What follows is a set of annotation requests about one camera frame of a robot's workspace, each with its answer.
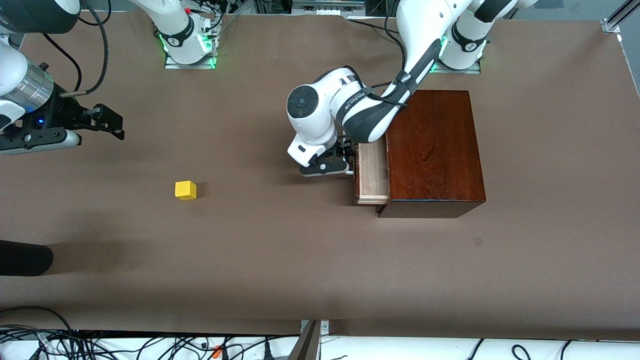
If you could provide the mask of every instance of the white robotic arm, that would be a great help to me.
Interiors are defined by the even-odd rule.
[[[212,51],[211,20],[196,13],[187,14],[180,0],[129,1],[142,8],[153,20],[166,52],[175,62],[196,63]]]
[[[335,143],[335,140],[318,141],[337,137],[334,119],[354,142],[369,143],[379,139],[438,59],[447,28],[471,2],[400,1],[397,25],[406,47],[406,56],[403,56],[406,62],[382,97],[364,87],[358,75],[346,68],[329,72],[314,84],[294,89],[287,100],[287,113],[298,134],[289,147],[289,155],[303,167],[313,164]],[[335,136],[318,137],[321,128],[324,134],[335,133]]]
[[[131,2],[154,21],[175,62],[195,63],[212,51],[211,20],[187,14],[179,0]],[[66,33],[79,15],[80,0],[0,0],[0,35]],[[0,37],[0,153],[79,145],[77,129],[107,131],[124,139],[120,115],[102,104],[93,109],[80,106],[73,98],[76,93],[67,93],[45,70],[9,46],[6,37]],[[21,127],[15,125],[18,120],[22,120]]]
[[[530,6],[536,1],[401,0],[397,26],[406,47],[404,69],[381,97],[364,87],[355,71],[348,67],[295,88],[287,100],[287,114],[297,134],[287,152],[302,166],[301,171],[313,165],[335,144],[338,136],[334,119],[352,141],[376,141],[398,111],[406,106],[438,57],[455,69],[470,67],[481,54],[493,22],[516,4]],[[458,32],[452,32],[455,24],[458,32],[465,32],[465,38],[474,39],[468,42],[474,44],[471,52],[468,43],[456,38]]]

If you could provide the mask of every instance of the brown paper tabletop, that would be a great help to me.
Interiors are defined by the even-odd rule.
[[[109,70],[84,106],[126,139],[82,131],[64,151],[0,158],[0,238],[51,245],[52,275],[0,278],[0,304],[57,309],[79,329],[545,338],[640,335],[640,100],[597,22],[498,22],[468,90],[487,203],[457,220],[380,219],[346,176],[305,179],[286,153],[288,93],[354,66],[367,84],[397,47],[340,17],[241,16],[216,70],[164,70],[141,11],[108,22]],[[99,30],[54,39],[83,68]],[[23,52],[67,89],[73,67],[40,35]],[[200,199],[173,196],[176,181]],[[59,327],[21,313],[3,323]]]

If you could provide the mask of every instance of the dark wood box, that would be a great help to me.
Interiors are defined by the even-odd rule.
[[[486,201],[468,92],[419,90],[408,105],[387,131],[386,159],[383,142],[360,146],[358,203],[380,205],[382,218],[457,218]]]

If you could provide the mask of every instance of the cable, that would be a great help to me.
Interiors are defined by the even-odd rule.
[[[474,357],[476,356],[476,352],[478,351],[478,349],[480,348],[480,344],[484,341],[484,338],[480,339],[480,341],[478,341],[476,343],[476,345],[474,346],[474,351],[471,353],[471,355],[469,356],[469,358],[467,360],[474,360]]]
[[[522,359],[520,356],[518,356],[518,354],[516,354],[516,349],[517,348],[519,348],[520,350],[522,350],[524,352],[524,354],[527,356],[527,359]],[[518,360],[531,360],[531,356],[529,356],[529,352],[522,345],[518,345],[518,344],[513,345],[511,347],[511,353],[513,354],[513,357],[515,357]]]
[[[560,360],[564,360],[564,351],[566,350],[566,347],[569,346],[569,344],[572,342],[573,340],[569,340],[566,343],[564,343],[564,345],[562,346],[562,350],[560,350]]]
[[[264,360],[274,360],[273,354],[271,354],[271,345],[269,344],[269,338],[265,337],[264,343]]]
[[[388,22],[389,22],[389,16],[385,17],[385,33],[387,34],[388,37],[390,37],[393,41],[395,41],[396,44],[398,44],[398,46],[400,47],[400,52],[402,53],[402,68],[404,69],[404,66],[406,65],[406,49],[404,48],[404,44],[400,40],[398,40],[398,38],[396,38],[394,35],[391,35],[391,32],[387,27]]]
[[[91,4],[89,4],[86,0],[80,0],[80,3],[82,3],[82,5],[89,10],[91,15],[93,15],[93,18],[95,19],[96,23],[98,24],[98,27],[100,28],[100,34],[102,35],[102,46],[104,47],[104,56],[102,58],[102,71],[100,72],[100,77],[98,78],[98,81],[91,88],[80,93],[78,92],[64,93],[61,95],[62,97],[88,95],[96,91],[96,89],[98,89],[102,84],[102,82],[104,81],[104,76],[107,73],[107,66],[109,63],[109,43],[107,41],[107,33],[104,30],[104,24],[100,20],[100,17],[98,16],[98,14],[95,13],[95,10],[91,6]]]
[[[7,40],[9,41],[9,44],[15,46],[15,47],[20,47],[20,45],[16,44],[15,42],[13,42],[13,40],[11,40],[11,37],[7,37]]]
[[[384,30],[385,28],[383,28],[382,26],[378,26],[378,25],[374,25],[374,24],[369,24],[363,21],[358,21],[356,19],[349,19],[349,21],[351,22],[355,22],[356,24],[361,24],[361,25],[366,25],[366,26],[370,26],[372,28],[376,28],[376,29],[380,29],[380,30]],[[390,33],[394,33],[394,34],[400,34],[399,31],[396,30],[388,30]]]
[[[393,81],[387,81],[386,83],[380,83],[380,84],[372,85],[372,86],[370,86],[370,88],[375,89],[375,88],[379,88],[381,86],[388,86],[388,85],[391,85],[391,83],[393,83]]]
[[[369,14],[367,16],[371,16],[371,14],[373,14],[373,12],[375,12],[376,9],[379,8],[380,5],[382,5],[382,3],[384,3],[384,2],[385,2],[385,0],[380,0],[380,2],[376,6],[374,6],[373,9],[371,9],[371,11],[369,12]]]
[[[67,330],[69,332],[71,332],[71,326],[69,326],[69,323],[67,322],[67,319],[65,319],[64,317],[62,317],[62,315],[58,314],[57,312],[53,311],[52,309],[49,309],[48,307],[44,307],[44,306],[15,306],[15,307],[10,307],[8,309],[4,309],[0,311],[0,314],[3,313],[8,313],[10,311],[17,311],[17,310],[41,310],[41,311],[47,311],[48,313],[51,313],[53,315],[56,316],[56,318],[58,318],[62,324],[64,324],[64,326],[67,328]]]
[[[358,75],[358,72],[351,66],[349,65],[345,65],[343,66],[345,69],[349,69],[353,72],[354,77],[356,78],[356,81],[358,82],[358,84],[360,85],[361,88],[365,88],[364,84],[362,83],[362,80],[360,79],[360,75]],[[386,102],[387,104],[391,104],[391,105],[395,105],[395,106],[400,106],[401,108],[405,108],[407,107],[407,104],[403,104],[401,102],[395,102],[392,100],[387,99],[386,97],[382,97],[378,94],[375,94],[373,92],[370,92],[368,95],[368,97],[370,97],[371,99],[374,100],[378,100],[378,101],[382,101],[382,102]]]
[[[73,56],[69,55],[69,53],[66,52],[62,47],[60,47],[58,43],[53,41],[53,39],[48,34],[42,34],[42,36],[44,36],[44,38],[47,39],[47,41],[50,42],[51,45],[53,45],[56,49],[58,49],[58,51],[61,52],[62,55],[66,56],[67,59],[69,59],[69,61],[71,61],[71,63],[74,64],[74,67],[76,68],[76,72],[77,72],[77,80],[76,80],[76,85],[74,86],[73,91],[75,92],[78,91],[78,89],[80,88],[80,84],[82,84],[82,69],[80,69],[80,65],[78,65],[78,62],[76,61],[76,59],[73,58]]]
[[[107,17],[104,18],[104,20],[102,20],[102,24],[106,24],[107,21],[109,21],[109,19],[111,18],[111,0],[107,0],[107,3],[109,4],[109,9],[107,12]],[[83,18],[78,18],[78,20],[80,20],[81,22],[87,24],[87,25],[91,25],[91,26],[100,26],[100,24],[98,22],[96,22],[95,24],[92,22],[88,22],[87,20],[84,20]]]
[[[251,348],[254,348],[254,347],[256,347],[258,345],[261,345],[261,344],[263,344],[263,343],[265,343],[267,341],[270,341],[270,340],[275,340],[275,339],[280,339],[280,338],[290,338],[290,337],[291,337],[291,335],[271,336],[269,338],[266,338],[265,340],[258,341],[257,343],[255,343],[255,344],[253,344],[253,345],[251,345],[249,347],[246,347],[246,348],[243,347],[243,350],[239,354],[234,355],[229,360],[234,360],[235,358],[237,358],[240,355],[242,355],[242,358],[241,358],[241,360],[242,360],[242,359],[244,359],[244,352],[246,352],[247,350],[249,350]]]

